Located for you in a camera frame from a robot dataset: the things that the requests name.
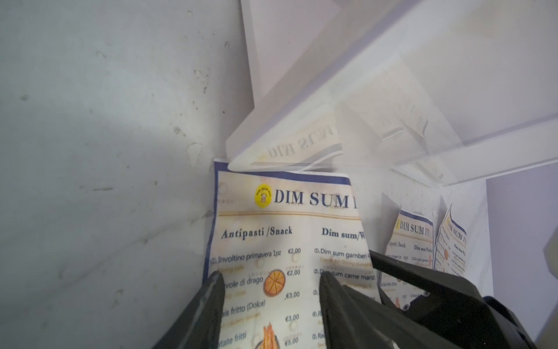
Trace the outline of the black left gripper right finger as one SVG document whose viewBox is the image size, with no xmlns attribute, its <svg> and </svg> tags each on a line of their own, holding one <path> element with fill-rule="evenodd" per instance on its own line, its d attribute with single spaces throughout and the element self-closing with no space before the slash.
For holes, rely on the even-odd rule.
<svg viewBox="0 0 558 349">
<path fill-rule="evenodd" d="M 371 252 L 373 267 L 427 292 L 403 311 L 321 274 L 319 297 L 327 348 L 534 348 L 525 328 L 467 279 Z"/>
</svg>

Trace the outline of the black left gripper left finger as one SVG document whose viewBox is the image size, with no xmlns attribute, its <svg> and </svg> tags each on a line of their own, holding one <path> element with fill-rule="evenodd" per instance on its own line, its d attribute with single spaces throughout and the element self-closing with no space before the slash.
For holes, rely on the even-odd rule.
<svg viewBox="0 0 558 349">
<path fill-rule="evenodd" d="M 213 272 L 154 348 L 208 348 L 219 346 L 225 281 Z"/>
</svg>

